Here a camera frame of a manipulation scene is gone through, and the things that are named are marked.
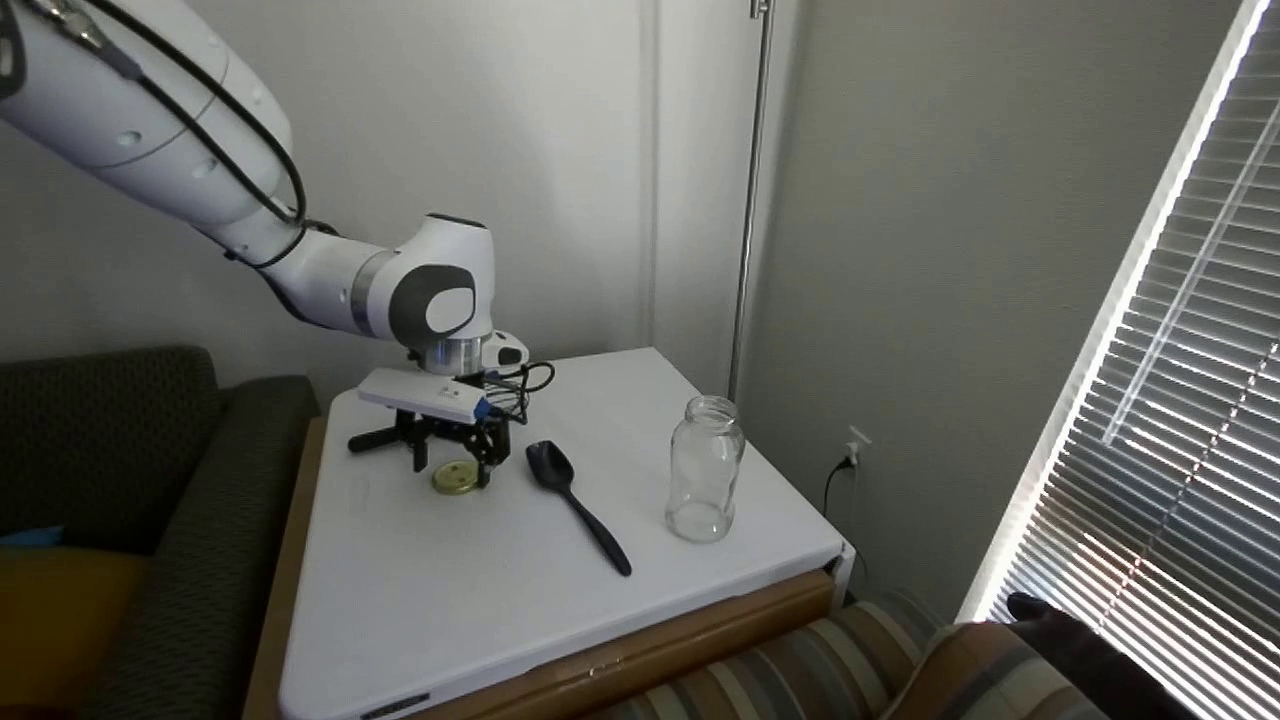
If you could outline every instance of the clear glass jar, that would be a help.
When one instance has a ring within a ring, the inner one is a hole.
[[[710,544],[730,526],[730,488],[744,463],[747,437],[737,425],[737,404],[695,395],[671,431],[671,496],[666,526],[690,544]]]

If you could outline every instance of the wall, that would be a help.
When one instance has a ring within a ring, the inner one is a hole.
[[[726,327],[747,150],[744,5],[193,0],[290,115],[312,216],[398,245],[424,211],[494,232],[494,324],[535,354],[659,341],[706,386]],[[0,354],[194,341],[222,380],[357,385],[398,349],[299,327],[193,227],[0,131]]]
[[[1232,5],[813,0],[744,414],[859,588],[959,606]]]

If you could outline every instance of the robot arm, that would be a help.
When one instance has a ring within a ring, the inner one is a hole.
[[[490,235],[428,216],[396,251],[302,219],[288,121],[184,0],[0,0],[0,115],[256,267],[290,314],[428,371],[520,367],[490,335]],[[296,206],[275,199],[290,180]]]

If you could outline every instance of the window blinds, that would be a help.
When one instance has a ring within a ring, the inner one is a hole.
[[[1240,64],[978,612],[1042,597],[1187,707],[1280,714],[1280,12],[1242,5],[1240,25]]]

